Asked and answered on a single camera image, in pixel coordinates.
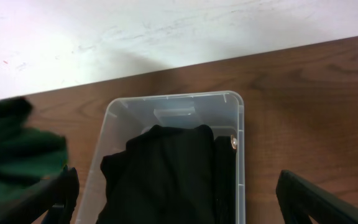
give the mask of clear plastic container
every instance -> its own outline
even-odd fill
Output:
[[[106,203],[103,156],[125,150],[126,142],[153,125],[195,128],[207,124],[217,136],[234,135],[236,158],[236,223],[246,222],[244,177],[244,102],[233,91],[145,96],[113,100],[104,117],[76,224],[94,224]]]

